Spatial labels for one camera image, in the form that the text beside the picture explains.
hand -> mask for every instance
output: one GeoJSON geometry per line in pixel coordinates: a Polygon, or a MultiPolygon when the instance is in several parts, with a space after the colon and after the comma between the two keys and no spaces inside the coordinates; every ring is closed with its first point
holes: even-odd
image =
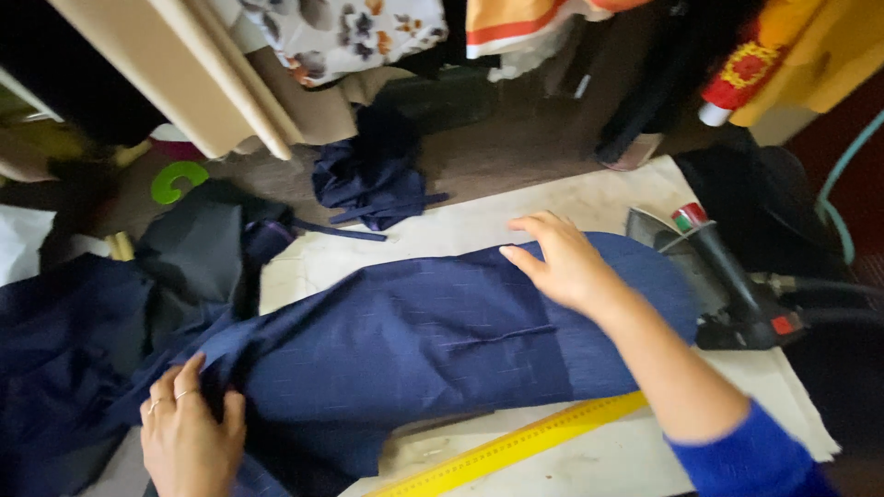
{"type": "Polygon", "coordinates": [[[509,229],[534,236],[545,262],[512,245],[501,247],[500,253],[559,304],[597,319],[610,306],[635,295],[570,219],[545,210],[511,219],[509,229]]]}
{"type": "Polygon", "coordinates": [[[240,467],[246,401],[227,392],[224,422],[218,424],[199,390],[205,361],[199,353],[184,367],[169,369],[141,405],[144,467],[160,497],[225,497],[240,467]]]}

white floral fabric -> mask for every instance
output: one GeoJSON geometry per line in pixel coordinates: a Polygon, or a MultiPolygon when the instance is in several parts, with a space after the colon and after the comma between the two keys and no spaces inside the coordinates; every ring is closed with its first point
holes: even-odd
{"type": "Polygon", "coordinates": [[[305,87],[387,65],[448,36],[439,0],[240,0],[305,87]]]}

yellow ruler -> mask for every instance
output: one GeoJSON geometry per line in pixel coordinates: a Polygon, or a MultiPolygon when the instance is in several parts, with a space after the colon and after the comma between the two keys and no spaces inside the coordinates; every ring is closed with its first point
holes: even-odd
{"type": "Polygon", "coordinates": [[[456,455],[365,497],[439,495],[611,423],[648,405],[641,392],[584,401],[456,455]]]}

blue sleeve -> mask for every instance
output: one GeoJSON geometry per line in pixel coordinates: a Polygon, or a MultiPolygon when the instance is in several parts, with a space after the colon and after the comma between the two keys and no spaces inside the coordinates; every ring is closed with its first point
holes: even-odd
{"type": "Polygon", "coordinates": [[[700,495],[837,495],[807,449],[754,400],[743,423],[721,439],[667,442],[700,495]]]}

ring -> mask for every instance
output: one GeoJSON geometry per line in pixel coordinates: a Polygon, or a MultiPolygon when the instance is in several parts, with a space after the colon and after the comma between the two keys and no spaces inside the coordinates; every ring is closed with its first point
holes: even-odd
{"type": "Polygon", "coordinates": [[[165,401],[165,400],[167,400],[167,399],[162,399],[162,398],[161,398],[161,399],[156,399],[155,401],[151,402],[151,403],[150,403],[150,409],[148,409],[148,414],[153,413],[153,412],[154,412],[154,407],[156,407],[156,405],[157,405],[158,403],[160,403],[160,402],[162,402],[162,401],[165,401]]]}

